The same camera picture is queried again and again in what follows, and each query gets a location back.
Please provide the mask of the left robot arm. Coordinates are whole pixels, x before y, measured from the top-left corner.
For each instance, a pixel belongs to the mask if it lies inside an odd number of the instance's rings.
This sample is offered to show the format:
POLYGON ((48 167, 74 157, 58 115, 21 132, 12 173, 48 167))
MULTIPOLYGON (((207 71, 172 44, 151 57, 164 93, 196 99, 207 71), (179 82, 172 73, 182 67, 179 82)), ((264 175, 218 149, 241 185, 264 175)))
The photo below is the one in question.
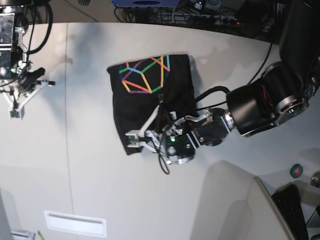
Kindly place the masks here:
POLYGON ((145 124, 126 133, 127 146, 148 148, 167 164, 185 164, 201 146, 217 146, 232 130, 250 137, 282 125, 304 112, 320 87, 320 3, 292 0, 279 41, 280 60, 260 69, 260 77, 234 90, 217 86, 206 91, 226 94, 199 116, 185 115, 151 130, 164 115, 160 102, 145 124))

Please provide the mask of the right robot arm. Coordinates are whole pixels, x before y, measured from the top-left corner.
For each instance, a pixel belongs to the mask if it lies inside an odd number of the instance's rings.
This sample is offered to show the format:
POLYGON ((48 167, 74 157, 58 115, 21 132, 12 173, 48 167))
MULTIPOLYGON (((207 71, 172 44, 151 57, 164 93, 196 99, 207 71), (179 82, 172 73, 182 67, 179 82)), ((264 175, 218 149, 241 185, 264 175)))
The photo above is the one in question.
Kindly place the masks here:
POLYGON ((47 43, 53 26, 53 10, 48 0, 2 0, 0 2, 0 93, 9 106, 12 119, 23 119, 25 105, 44 87, 55 81, 40 78, 43 67, 32 71, 30 55, 38 53, 47 43), (29 26, 36 25, 38 8, 44 7, 48 27, 41 44, 31 49, 23 38, 29 26))

